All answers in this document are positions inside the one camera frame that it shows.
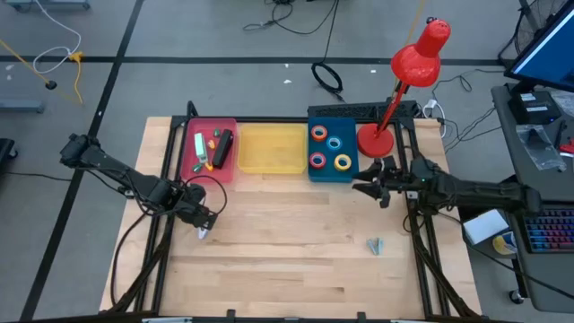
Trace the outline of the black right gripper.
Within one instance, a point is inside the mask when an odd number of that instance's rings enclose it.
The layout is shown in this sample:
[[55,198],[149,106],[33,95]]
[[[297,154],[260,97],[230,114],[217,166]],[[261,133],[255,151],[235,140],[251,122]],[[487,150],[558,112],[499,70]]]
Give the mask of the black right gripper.
[[352,188],[375,200],[380,198],[380,207],[387,208],[390,204],[390,191],[403,191],[404,174],[396,167],[394,157],[388,156],[382,159],[382,163],[372,163],[361,172],[361,180],[373,180],[377,177],[380,185],[377,182],[357,183],[353,184]]

